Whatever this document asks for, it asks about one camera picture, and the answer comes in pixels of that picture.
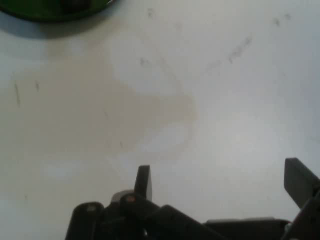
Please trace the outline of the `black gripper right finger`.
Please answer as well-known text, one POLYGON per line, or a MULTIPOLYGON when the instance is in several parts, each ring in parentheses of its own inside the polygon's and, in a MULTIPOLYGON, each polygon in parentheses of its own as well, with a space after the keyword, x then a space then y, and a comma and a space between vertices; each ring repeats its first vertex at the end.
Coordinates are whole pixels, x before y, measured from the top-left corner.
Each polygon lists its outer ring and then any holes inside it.
POLYGON ((287 158, 284 188, 300 212, 287 228, 285 240, 318 240, 320 238, 320 179, 299 159, 287 158))

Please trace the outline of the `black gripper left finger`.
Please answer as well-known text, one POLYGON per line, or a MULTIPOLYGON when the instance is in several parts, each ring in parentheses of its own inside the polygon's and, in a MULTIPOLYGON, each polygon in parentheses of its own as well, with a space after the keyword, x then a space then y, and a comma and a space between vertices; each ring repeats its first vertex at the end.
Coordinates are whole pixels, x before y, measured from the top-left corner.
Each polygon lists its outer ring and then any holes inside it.
POLYGON ((151 217, 160 207, 152 203, 151 167, 138 168, 134 189, 116 193, 111 203, 86 202, 72 212, 68 240, 178 240, 177 226, 151 217))

